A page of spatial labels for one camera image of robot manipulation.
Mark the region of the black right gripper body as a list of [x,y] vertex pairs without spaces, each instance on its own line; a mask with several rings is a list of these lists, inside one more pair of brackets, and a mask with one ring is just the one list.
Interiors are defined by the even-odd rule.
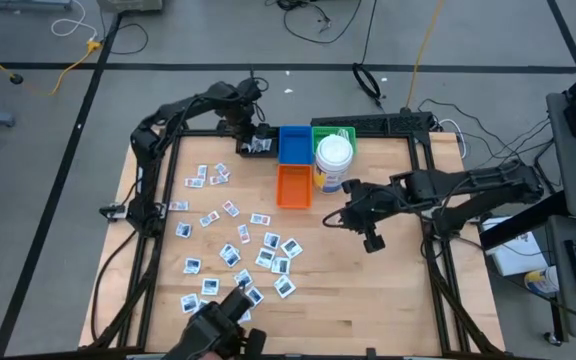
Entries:
[[384,249],[385,242],[376,233],[376,223],[394,213],[393,189],[359,179],[344,181],[342,189],[350,196],[340,213],[342,227],[365,236],[363,245],[367,253]]

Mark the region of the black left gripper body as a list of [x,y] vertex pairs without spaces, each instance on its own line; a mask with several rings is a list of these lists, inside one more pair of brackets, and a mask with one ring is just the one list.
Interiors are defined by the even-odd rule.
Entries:
[[266,122],[264,111],[253,101],[235,110],[235,118],[229,126],[236,140],[237,151],[270,151],[272,127]]

